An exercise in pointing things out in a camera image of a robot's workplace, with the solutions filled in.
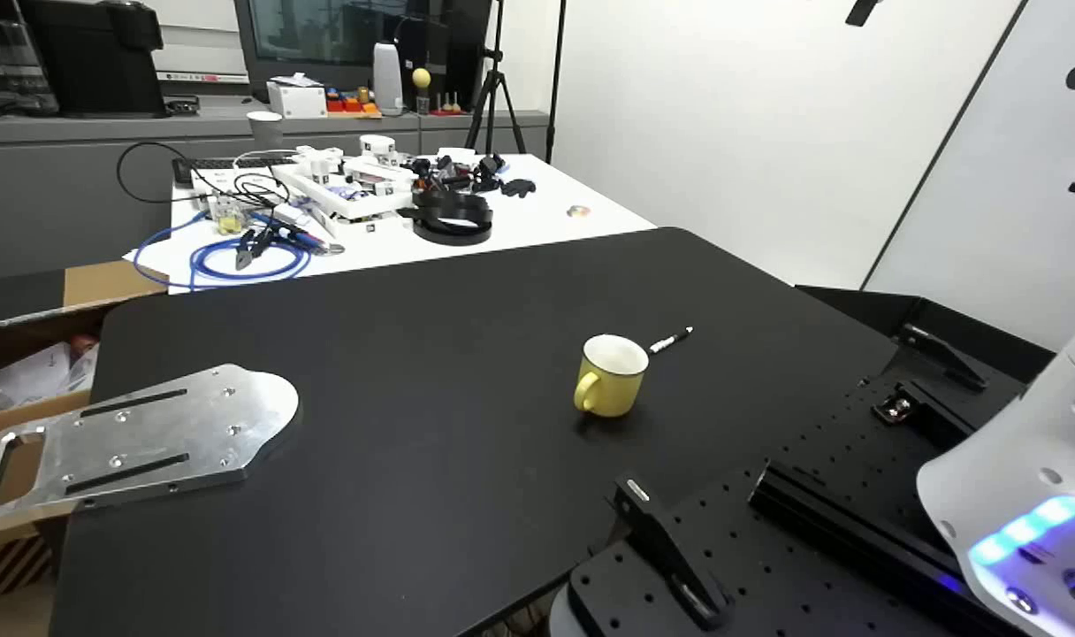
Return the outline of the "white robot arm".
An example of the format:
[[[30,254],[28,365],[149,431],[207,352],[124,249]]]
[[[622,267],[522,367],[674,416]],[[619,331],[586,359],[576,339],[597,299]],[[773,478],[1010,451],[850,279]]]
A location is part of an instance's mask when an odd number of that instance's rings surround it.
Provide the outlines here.
[[[1075,637],[1075,337],[967,439],[916,470],[967,593],[1032,637]]]

